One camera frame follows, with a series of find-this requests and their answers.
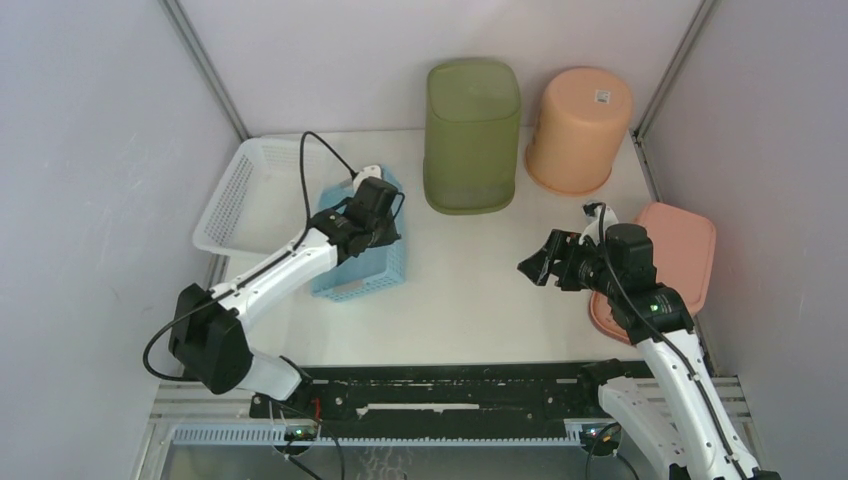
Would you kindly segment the blue perforated basket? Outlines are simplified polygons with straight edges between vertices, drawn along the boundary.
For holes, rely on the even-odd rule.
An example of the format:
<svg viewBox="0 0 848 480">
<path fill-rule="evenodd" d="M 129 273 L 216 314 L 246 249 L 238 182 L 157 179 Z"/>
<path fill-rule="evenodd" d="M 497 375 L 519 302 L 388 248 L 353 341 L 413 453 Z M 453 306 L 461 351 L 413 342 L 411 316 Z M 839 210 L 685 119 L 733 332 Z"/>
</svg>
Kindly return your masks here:
<svg viewBox="0 0 848 480">
<path fill-rule="evenodd" d="M 391 170 L 387 166 L 378 165 L 382 179 L 402 192 L 401 183 Z M 346 197 L 352 197 L 352 185 L 352 181 L 343 181 L 323 189 L 317 206 L 324 210 Z M 404 283 L 407 264 L 404 215 L 401 212 L 395 221 L 401 239 L 389 246 L 369 248 L 359 257 L 351 258 L 339 267 L 319 275 L 310 284 L 311 295 L 343 302 Z"/>
</svg>

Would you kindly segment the white plastic basket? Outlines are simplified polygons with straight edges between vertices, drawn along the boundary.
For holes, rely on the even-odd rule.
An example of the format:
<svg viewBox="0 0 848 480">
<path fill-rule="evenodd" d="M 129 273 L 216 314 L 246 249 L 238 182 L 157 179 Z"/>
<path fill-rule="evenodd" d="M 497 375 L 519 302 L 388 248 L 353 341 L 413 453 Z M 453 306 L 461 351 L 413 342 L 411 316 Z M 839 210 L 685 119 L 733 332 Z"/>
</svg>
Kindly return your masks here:
<svg viewBox="0 0 848 480">
<path fill-rule="evenodd" d="M 237 149 L 192 235 L 196 248 L 213 254 L 262 260 L 294 240 L 306 221 L 302 185 L 312 212 L 324 190 L 351 175 L 313 137 L 249 139 Z"/>
</svg>

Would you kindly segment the pink perforated basket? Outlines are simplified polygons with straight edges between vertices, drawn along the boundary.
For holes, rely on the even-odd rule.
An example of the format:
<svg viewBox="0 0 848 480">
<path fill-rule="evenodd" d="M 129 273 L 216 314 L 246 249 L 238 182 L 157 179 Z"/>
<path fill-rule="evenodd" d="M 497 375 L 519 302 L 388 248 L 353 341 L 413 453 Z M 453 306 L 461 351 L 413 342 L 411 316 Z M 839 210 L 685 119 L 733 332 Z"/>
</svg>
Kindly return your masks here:
<svg viewBox="0 0 848 480">
<path fill-rule="evenodd" d="M 599 203 L 590 201 L 583 205 L 588 226 L 597 227 L 596 204 Z M 703 216 L 661 202 L 647 205 L 633 223 L 645 227 L 653 242 L 657 280 L 674 288 L 694 317 L 703 308 L 708 294 L 716 244 L 715 226 Z M 590 233 L 588 226 L 584 233 L 596 239 L 597 229 Z M 615 323 L 605 296 L 592 294 L 589 315 L 602 334 L 630 344 L 625 330 Z"/>
</svg>

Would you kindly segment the orange plastic bucket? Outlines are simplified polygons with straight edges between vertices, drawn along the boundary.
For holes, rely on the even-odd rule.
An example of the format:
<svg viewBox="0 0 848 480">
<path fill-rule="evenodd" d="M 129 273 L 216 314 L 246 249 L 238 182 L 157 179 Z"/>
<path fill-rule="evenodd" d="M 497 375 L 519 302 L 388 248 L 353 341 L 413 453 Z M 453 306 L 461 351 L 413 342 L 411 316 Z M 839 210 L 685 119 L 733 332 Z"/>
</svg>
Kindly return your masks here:
<svg viewBox="0 0 848 480">
<path fill-rule="evenodd" d="M 545 88 L 525 167 L 542 188 L 586 196 L 608 180 L 633 116 L 627 83 L 600 68 L 567 69 Z"/>
</svg>

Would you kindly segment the green plastic waste bin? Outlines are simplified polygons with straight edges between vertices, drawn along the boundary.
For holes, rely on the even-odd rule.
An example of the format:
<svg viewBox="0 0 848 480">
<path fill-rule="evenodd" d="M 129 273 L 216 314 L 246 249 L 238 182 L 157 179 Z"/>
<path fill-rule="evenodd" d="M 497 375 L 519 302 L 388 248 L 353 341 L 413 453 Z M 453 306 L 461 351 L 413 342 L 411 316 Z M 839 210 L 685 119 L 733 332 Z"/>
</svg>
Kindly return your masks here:
<svg viewBox="0 0 848 480">
<path fill-rule="evenodd" d="M 423 188 L 446 215 L 492 213 L 516 190 L 522 116 L 516 75 L 485 58 L 452 60 L 426 81 Z"/>
</svg>

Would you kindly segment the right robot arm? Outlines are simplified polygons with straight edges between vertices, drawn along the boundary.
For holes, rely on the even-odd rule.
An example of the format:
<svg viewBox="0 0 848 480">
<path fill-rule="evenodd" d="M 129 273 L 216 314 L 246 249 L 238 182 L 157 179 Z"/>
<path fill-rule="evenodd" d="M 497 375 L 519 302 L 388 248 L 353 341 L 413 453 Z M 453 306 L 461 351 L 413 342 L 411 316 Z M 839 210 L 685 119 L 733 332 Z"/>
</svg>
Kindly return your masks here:
<svg viewBox="0 0 848 480">
<path fill-rule="evenodd" d="M 562 291 L 606 296 L 671 416 L 647 403 L 617 360 L 584 369 L 579 406 L 592 416 L 609 414 L 665 479 L 779 478 L 740 439 L 707 371 L 688 309 L 676 290 L 658 282 L 653 253 L 646 229 L 636 224 L 602 227 L 598 240 L 554 229 L 517 266 L 537 286 L 554 277 Z"/>
</svg>

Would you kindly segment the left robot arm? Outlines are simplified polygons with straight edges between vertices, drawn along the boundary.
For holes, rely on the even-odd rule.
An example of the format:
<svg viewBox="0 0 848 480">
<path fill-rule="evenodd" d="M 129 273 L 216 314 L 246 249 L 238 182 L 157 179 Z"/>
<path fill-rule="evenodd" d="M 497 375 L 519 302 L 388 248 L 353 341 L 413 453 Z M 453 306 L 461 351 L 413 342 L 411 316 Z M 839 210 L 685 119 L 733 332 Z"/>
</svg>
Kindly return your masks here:
<svg viewBox="0 0 848 480">
<path fill-rule="evenodd" d="M 399 240 L 396 212 L 403 193 L 367 177 L 353 196 L 315 213 L 286 246 L 229 282 L 197 284 L 178 296 L 168 349 L 186 373 L 211 393 L 252 391 L 273 399 L 290 417 L 305 414 L 313 394 L 290 360 L 252 346 L 248 333 L 279 301 L 365 251 Z"/>
</svg>

